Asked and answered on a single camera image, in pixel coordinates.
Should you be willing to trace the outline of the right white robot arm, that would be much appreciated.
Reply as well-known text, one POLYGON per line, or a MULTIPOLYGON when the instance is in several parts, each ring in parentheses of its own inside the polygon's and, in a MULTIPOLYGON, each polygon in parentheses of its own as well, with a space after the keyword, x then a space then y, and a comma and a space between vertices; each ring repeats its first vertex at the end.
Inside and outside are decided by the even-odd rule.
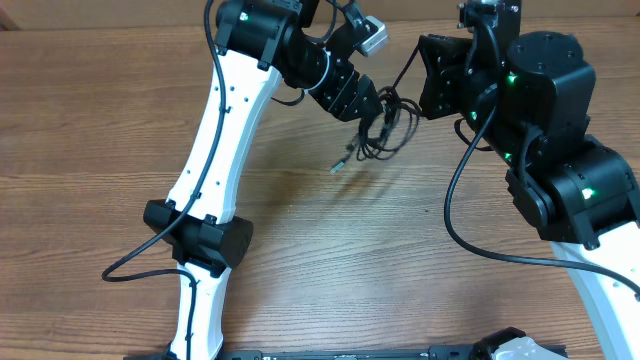
POLYGON ((576 38, 477 28, 469 38, 426 35, 420 105, 459 114, 507 164, 513 203, 551 244, 604 355, 639 355, 639 184, 631 166, 587 132, 593 67, 576 38))

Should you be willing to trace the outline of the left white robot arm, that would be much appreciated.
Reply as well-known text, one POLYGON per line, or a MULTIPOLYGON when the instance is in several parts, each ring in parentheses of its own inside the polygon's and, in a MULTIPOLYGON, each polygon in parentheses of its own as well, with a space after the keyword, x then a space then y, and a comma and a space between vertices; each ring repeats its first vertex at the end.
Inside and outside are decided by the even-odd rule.
POLYGON ((143 215, 170 244, 181 281, 167 359, 213 359, 222 349, 227 284, 254 231, 236 215, 238 184, 276 89, 299 89, 343 122, 369 126, 382 112, 372 81, 350 57, 382 48, 385 25, 351 1, 340 6, 343 25, 320 40, 306 34, 316 8, 313 1, 225 1, 217 10, 211 87, 192 150, 168 196, 148 202, 143 215))

